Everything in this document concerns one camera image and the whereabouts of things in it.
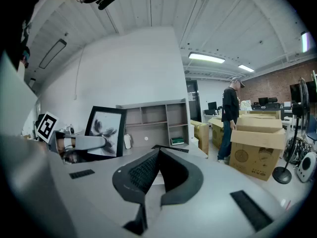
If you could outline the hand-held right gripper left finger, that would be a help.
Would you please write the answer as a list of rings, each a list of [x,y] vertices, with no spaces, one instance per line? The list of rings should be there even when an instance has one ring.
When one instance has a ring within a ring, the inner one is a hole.
[[[159,173],[159,149],[120,167],[112,176],[112,184],[119,195],[127,202],[139,204],[134,220],[123,227],[137,235],[147,228],[145,196]]]

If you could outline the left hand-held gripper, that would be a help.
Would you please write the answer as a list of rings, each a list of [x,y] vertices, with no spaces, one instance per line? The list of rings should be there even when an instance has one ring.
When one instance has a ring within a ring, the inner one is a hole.
[[[58,155],[57,140],[66,137],[75,138],[75,148],[68,151],[63,157],[59,155],[69,164],[87,162],[87,152],[85,150],[103,148],[106,145],[106,139],[100,136],[74,136],[55,130],[57,122],[58,118],[51,113],[46,112],[44,115],[39,115],[36,121],[37,135],[39,140],[45,143],[49,151]]]

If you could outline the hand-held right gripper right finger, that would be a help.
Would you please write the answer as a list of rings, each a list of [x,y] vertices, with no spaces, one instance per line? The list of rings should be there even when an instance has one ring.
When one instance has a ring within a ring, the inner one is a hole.
[[[158,161],[165,187],[161,206],[184,204],[199,192],[204,181],[200,168],[163,148]]]

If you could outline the person's left hand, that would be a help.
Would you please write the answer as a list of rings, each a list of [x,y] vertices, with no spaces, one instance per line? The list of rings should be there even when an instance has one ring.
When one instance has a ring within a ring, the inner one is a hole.
[[[75,148],[75,138],[66,137],[57,140],[57,151],[63,157],[68,151]]]

